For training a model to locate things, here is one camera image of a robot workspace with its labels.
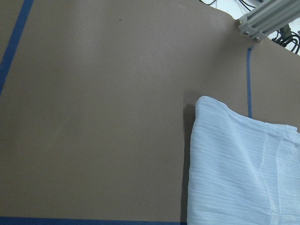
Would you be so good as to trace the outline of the light blue button-up shirt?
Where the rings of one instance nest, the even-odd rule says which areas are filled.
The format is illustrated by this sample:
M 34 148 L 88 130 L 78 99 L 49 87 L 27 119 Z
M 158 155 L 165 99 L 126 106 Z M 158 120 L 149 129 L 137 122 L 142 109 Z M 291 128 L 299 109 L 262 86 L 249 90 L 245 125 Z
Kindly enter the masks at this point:
M 189 225 L 297 225 L 300 134 L 200 97 L 190 141 Z

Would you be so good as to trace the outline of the grey aluminium frame post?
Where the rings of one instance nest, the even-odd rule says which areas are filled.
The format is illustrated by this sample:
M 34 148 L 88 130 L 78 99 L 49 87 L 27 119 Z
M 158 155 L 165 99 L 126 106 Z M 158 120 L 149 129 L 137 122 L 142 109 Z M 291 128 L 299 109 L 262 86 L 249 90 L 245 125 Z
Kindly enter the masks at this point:
M 265 0 L 237 20 L 238 31 L 260 42 L 299 17 L 299 0 Z

